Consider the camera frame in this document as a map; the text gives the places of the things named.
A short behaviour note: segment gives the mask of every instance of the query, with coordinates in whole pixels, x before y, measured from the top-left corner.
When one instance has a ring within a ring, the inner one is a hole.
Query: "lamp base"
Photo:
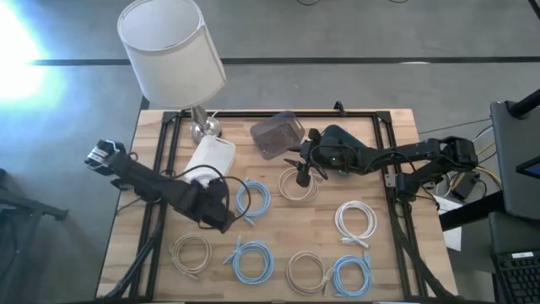
[[[190,127],[190,132],[192,134],[192,138],[196,143],[200,143],[201,139],[205,135],[213,135],[216,137],[221,136],[221,124],[219,124],[218,120],[213,117],[208,117],[206,124],[198,124],[196,122],[192,123],[192,126]]]

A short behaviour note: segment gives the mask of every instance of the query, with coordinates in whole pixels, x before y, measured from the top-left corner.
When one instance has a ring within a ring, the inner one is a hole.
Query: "white lamp shade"
[[[203,14],[192,0],[137,0],[121,13],[118,34],[150,102],[198,106],[226,82]]]

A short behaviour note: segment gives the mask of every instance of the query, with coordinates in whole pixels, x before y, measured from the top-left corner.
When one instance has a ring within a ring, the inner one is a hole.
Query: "keyboard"
[[[494,263],[509,303],[540,303],[540,251],[500,254]]]

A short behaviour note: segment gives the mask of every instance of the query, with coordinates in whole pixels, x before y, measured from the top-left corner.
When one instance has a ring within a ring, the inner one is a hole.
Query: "beige cable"
[[[278,179],[278,189],[281,195],[294,202],[309,202],[313,198],[316,198],[319,193],[319,184],[322,182],[322,176],[310,172],[311,180],[307,192],[303,196],[294,197],[287,193],[287,183],[289,182],[289,179],[296,176],[298,176],[298,170],[296,170],[296,168],[289,168],[281,173]]]
[[[298,285],[294,281],[294,276],[293,276],[294,263],[296,263],[296,261],[298,261],[301,258],[309,258],[315,261],[315,263],[317,264],[317,266],[319,266],[319,269],[321,270],[321,274],[322,274],[321,283],[315,286],[311,286],[311,287],[304,287],[304,286]],[[301,295],[314,296],[315,294],[317,294],[318,292],[322,290],[323,295],[326,296],[326,287],[327,287],[328,282],[332,278],[333,270],[334,268],[330,267],[325,272],[324,263],[322,262],[321,258],[319,258],[319,256],[317,256],[313,252],[302,251],[302,252],[296,253],[294,256],[292,256],[289,259],[289,262],[287,263],[287,268],[285,269],[285,276],[287,277],[287,282],[289,283],[290,288],[292,288],[294,291],[296,291],[297,293]]]
[[[499,186],[502,188],[503,187],[503,182],[500,180],[500,178],[498,176],[495,175],[495,173],[493,173],[492,171],[482,167],[482,166],[477,166],[476,168],[474,168],[475,171],[481,171],[483,173],[486,173],[488,175],[490,175],[498,184]]]
[[[206,254],[204,256],[204,261],[196,267],[187,267],[182,264],[179,259],[180,250],[187,242],[192,240],[201,240],[206,247]],[[172,257],[172,263],[180,270],[183,274],[189,276],[192,279],[198,280],[196,274],[201,273],[210,263],[210,258],[212,257],[212,246],[204,236],[200,236],[195,233],[189,233],[184,236],[181,236],[174,244],[171,244],[169,247],[169,253]]]

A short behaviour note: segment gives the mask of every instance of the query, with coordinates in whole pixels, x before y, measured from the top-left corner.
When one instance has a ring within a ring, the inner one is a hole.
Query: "clear plastic container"
[[[283,111],[254,125],[250,133],[262,158],[271,160],[299,145],[305,130],[292,111]]]

